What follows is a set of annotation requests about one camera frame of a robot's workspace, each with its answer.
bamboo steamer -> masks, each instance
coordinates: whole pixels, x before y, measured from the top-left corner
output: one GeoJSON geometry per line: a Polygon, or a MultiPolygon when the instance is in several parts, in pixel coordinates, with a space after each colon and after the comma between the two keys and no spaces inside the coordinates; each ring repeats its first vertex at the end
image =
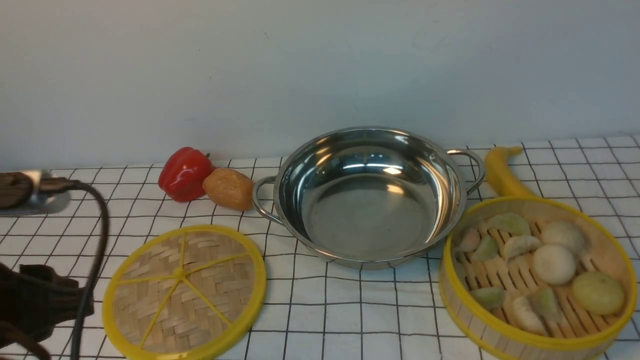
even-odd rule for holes
{"type": "Polygon", "coordinates": [[[213,359],[243,338],[265,293],[264,262],[249,238],[195,225],[158,236],[120,265],[102,320],[128,359],[213,359]]]}
{"type": "Polygon", "coordinates": [[[598,222],[560,202],[519,196],[484,201],[467,211],[445,244],[440,294],[449,315],[461,331],[499,359],[582,360],[602,355],[629,322],[636,304],[637,288],[634,269],[624,249],[598,222]],[[532,294],[546,284],[530,268],[532,253],[512,259],[508,264],[500,256],[510,235],[487,230],[485,223],[492,216],[507,212],[524,217],[529,222],[532,235],[537,237],[550,222],[573,222],[583,232],[587,247],[578,259],[576,275],[598,270],[618,280],[625,290],[622,310],[611,316],[588,313],[573,298],[569,282],[564,286],[553,286],[563,315],[558,323],[544,321],[550,336],[535,335],[516,327],[511,301],[517,296],[532,294]],[[496,239],[500,255],[482,262],[472,261],[465,254],[458,257],[460,262],[454,266],[452,249],[469,226],[477,227],[481,233],[488,233],[496,239]],[[464,269],[464,274],[456,273],[456,268],[464,269]],[[504,305],[490,312],[465,289],[489,286],[500,286],[507,291],[504,305]]]}

black cable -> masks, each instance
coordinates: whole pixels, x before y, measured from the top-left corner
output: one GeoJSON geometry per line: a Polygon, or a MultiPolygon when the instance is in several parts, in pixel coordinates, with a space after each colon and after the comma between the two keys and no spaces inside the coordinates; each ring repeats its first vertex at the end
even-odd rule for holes
{"type": "Polygon", "coordinates": [[[100,230],[100,240],[98,241],[98,247],[95,251],[95,257],[93,258],[93,264],[91,265],[91,270],[89,271],[89,278],[86,280],[86,284],[84,286],[84,293],[82,294],[82,298],[80,300],[80,306],[78,307],[76,321],[74,323],[74,330],[72,333],[70,357],[71,360],[79,360],[80,344],[82,341],[82,330],[84,327],[84,314],[86,313],[87,307],[89,306],[89,301],[93,295],[93,289],[98,282],[100,268],[102,267],[104,255],[107,251],[107,243],[109,240],[109,209],[107,208],[107,202],[104,200],[100,192],[93,186],[81,182],[74,182],[71,190],[84,190],[93,196],[93,198],[98,202],[98,206],[100,207],[100,225],[102,227],[102,229],[100,230]]]}
{"type": "MultiPolygon", "coordinates": [[[[78,180],[69,180],[64,177],[54,177],[48,179],[42,179],[38,185],[38,192],[44,195],[51,195],[55,193],[63,193],[70,190],[82,190],[93,196],[98,202],[100,208],[100,239],[98,240],[98,246],[95,251],[95,257],[93,258],[93,264],[89,271],[89,276],[84,286],[84,292],[81,295],[80,305],[76,314],[76,320],[74,322],[74,329],[71,339],[71,360],[80,359],[80,345],[82,343],[82,331],[84,327],[84,316],[87,312],[90,299],[93,295],[93,290],[98,282],[98,275],[100,274],[100,268],[102,268],[102,262],[107,251],[107,244],[109,240],[109,209],[107,208],[107,202],[104,200],[100,192],[93,186],[83,183],[78,180]]],[[[69,289],[56,284],[51,284],[47,281],[43,281],[33,276],[26,274],[15,274],[29,282],[35,283],[45,289],[55,291],[58,293],[78,293],[78,289],[69,289]]]]}

grid tablecloth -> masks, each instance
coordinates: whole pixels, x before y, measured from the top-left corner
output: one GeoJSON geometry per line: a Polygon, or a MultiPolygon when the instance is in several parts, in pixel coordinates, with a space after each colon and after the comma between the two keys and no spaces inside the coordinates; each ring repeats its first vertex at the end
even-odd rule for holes
{"type": "MultiPolygon", "coordinates": [[[[569,204],[604,225],[632,259],[640,279],[640,136],[522,143],[513,172],[534,192],[569,204]]],[[[489,147],[471,148],[484,156],[489,147]]],[[[463,177],[475,168],[462,161],[463,177]]],[[[281,158],[217,161],[259,179],[275,175],[281,158]]],[[[169,200],[157,186],[162,165],[54,170],[59,176],[93,183],[109,199],[112,230],[108,258],[95,290],[95,315],[83,334],[81,355],[118,359],[101,322],[105,287],[137,247],[181,226],[219,224],[249,236],[264,255],[268,293],[251,331],[220,359],[464,359],[489,360],[452,323],[438,293],[442,244],[428,256],[396,269],[364,271],[326,264],[285,228],[256,212],[216,207],[209,199],[188,204],[169,200]]],[[[272,188],[261,189],[273,208],[272,188]]],[[[468,206],[495,197],[485,183],[468,206]]],[[[39,217],[0,218],[0,262],[47,264],[59,274],[86,280],[99,235],[98,207],[74,192],[63,212],[39,217]]],[[[61,324],[44,346],[66,359],[72,323],[61,324]]],[[[0,354],[28,359],[17,346],[0,354]]],[[[640,359],[640,304],[633,319],[603,359],[640,359]]]]}

pot rim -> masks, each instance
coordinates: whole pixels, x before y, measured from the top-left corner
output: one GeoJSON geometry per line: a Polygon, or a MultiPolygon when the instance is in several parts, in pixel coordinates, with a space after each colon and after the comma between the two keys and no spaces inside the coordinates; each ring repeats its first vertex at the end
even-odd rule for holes
{"type": "Polygon", "coordinates": [[[408,256],[412,256],[414,254],[417,254],[419,252],[423,252],[427,249],[429,249],[430,247],[434,246],[435,244],[439,243],[440,241],[442,241],[443,239],[445,239],[447,237],[447,235],[453,230],[453,228],[456,226],[456,224],[460,221],[460,218],[462,217],[462,214],[464,214],[465,212],[465,206],[467,203],[467,189],[464,189],[462,187],[461,181],[458,181],[458,187],[460,188],[460,200],[458,201],[458,207],[456,210],[456,213],[453,214],[453,216],[451,217],[449,223],[447,224],[446,227],[444,227],[438,235],[436,236],[432,236],[431,238],[427,239],[426,242],[424,243],[424,245],[419,245],[419,246],[415,246],[412,247],[408,250],[404,250],[398,254],[395,254],[392,257],[389,258],[367,258],[367,259],[363,259],[363,258],[354,258],[353,255],[348,255],[348,254],[344,254],[341,252],[335,252],[332,251],[331,249],[327,249],[326,247],[320,246],[314,242],[312,242],[311,240],[309,240],[306,236],[303,236],[302,234],[300,234],[290,223],[290,221],[287,219],[287,217],[283,216],[284,211],[282,209],[282,205],[280,204],[280,188],[282,186],[282,177],[284,176],[284,172],[290,167],[291,163],[293,162],[293,160],[304,150],[306,149],[309,145],[313,144],[314,142],[322,139],[322,138],[326,138],[330,135],[335,135],[338,133],[347,133],[350,131],[361,131],[361,130],[373,130],[373,131],[388,131],[388,132],[392,132],[392,133],[397,133],[399,135],[405,135],[405,136],[409,136],[412,138],[416,138],[426,144],[428,144],[429,146],[431,146],[436,153],[453,169],[454,173],[456,174],[457,178],[460,180],[461,179],[461,173],[460,173],[460,168],[458,167],[458,164],[451,158],[451,155],[447,154],[447,151],[440,147],[439,145],[433,143],[431,140],[428,140],[427,138],[424,138],[423,136],[420,135],[416,135],[415,133],[411,133],[409,131],[404,131],[404,130],[400,130],[400,129],[396,129],[393,127],[386,127],[386,126],[353,126],[353,127],[344,127],[342,129],[337,129],[337,130],[333,130],[330,131],[328,133],[324,133],[321,134],[319,136],[316,136],[315,138],[305,142],[303,145],[299,146],[294,152],[292,152],[287,159],[282,163],[282,165],[280,166],[280,169],[278,169],[278,174],[276,175],[276,179],[274,182],[274,186],[273,186],[273,204],[274,204],[274,208],[276,213],[278,214],[278,216],[280,217],[280,221],[282,221],[282,224],[284,225],[284,227],[287,228],[287,230],[293,234],[293,236],[295,236],[298,240],[302,241],[302,243],[304,243],[306,246],[310,247],[311,249],[314,249],[315,251],[321,253],[322,255],[328,256],[329,258],[335,258],[335,259],[340,259],[340,260],[344,260],[344,261],[355,261],[355,262],[359,262],[359,263],[373,263],[373,262],[391,262],[391,261],[395,261],[395,260],[399,260],[399,259],[403,259],[406,258],[408,256]]]}

banana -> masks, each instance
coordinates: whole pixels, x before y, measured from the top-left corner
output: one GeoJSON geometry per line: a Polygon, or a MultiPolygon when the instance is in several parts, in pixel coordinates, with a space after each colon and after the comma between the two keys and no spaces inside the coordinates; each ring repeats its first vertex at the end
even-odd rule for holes
{"type": "Polygon", "coordinates": [[[484,167],[486,168],[486,182],[500,196],[536,196],[523,183],[513,175],[509,169],[509,158],[520,154],[522,148],[494,147],[487,152],[484,157],[484,167]]]}

